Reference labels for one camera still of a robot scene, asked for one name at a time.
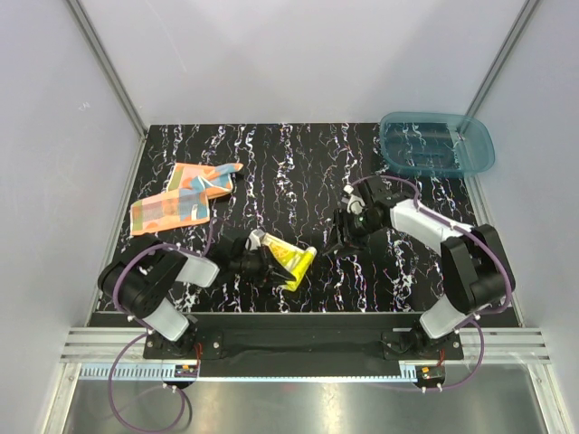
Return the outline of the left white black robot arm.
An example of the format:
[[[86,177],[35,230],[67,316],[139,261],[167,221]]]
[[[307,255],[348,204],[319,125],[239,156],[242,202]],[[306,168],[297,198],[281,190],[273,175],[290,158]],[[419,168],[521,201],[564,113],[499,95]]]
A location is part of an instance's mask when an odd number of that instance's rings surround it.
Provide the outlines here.
[[[248,237],[225,239],[209,248],[206,256],[198,256],[146,234],[133,239],[101,271],[98,288],[119,311],[158,336],[167,352],[184,358],[195,349],[197,324],[169,301],[169,290],[176,282],[205,288],[234,276],[260,288],[293,279],[269,247]]]

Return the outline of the yellow crocodile towel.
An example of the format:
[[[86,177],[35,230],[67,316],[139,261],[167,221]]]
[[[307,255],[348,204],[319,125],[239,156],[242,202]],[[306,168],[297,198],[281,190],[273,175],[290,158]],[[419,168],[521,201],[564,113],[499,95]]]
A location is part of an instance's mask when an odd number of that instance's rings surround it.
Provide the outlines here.
[[[269,233],[263,235],[261,244],[270,249],[273,257],[293,277],[293,280],[287,280],[282,287],[289,292],[296,292],[318,251],[311,246],[303,250]]]

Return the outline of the orange blue patterned towel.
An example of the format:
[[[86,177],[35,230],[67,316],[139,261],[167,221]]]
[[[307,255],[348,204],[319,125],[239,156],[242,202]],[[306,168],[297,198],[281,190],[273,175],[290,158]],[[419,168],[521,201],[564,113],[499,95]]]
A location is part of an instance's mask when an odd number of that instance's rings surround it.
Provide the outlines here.
[[[131,204],[130,234],[169,231],[210,221],[210,201],[233,191],[241,163],[218,166],[175,164],[165,191]]]

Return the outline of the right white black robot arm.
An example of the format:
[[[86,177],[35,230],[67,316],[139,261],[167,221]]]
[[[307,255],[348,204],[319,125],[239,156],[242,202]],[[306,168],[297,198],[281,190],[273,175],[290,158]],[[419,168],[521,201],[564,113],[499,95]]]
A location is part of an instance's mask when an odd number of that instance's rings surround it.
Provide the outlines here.
[[[493,226],[471,226],[444,217],[421,203],[418,188],[395,191],[387,186],[390,179],[368,176],[345,186],[324,252],[356,255],[371,235],[393,229],[439,255],[443,296],[397,341],[383,342],[388,354],[427,359],[468,321],[503,312],[511,303],[515,277]]]

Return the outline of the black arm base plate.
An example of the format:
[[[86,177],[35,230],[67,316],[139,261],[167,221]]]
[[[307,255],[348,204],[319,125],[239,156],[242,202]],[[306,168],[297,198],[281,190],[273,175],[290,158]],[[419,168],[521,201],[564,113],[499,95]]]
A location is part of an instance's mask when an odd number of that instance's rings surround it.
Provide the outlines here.
[[[194,315],[197,324],[195,349],[183,357],[165,350],[160,338],[147,339],[147,358],[184,359],[199,354],[209,340],[223,340],[224,358],[235,360],[246,354],[361,353],[376,359],[386,353],[383,342],[395,342],[400,333],[409,331],[418,315],[407,313],[325,313],[325,314],[201,314]],[[455,335],[439,352],[427,356],[398,357],[427,358],[444,354]]]

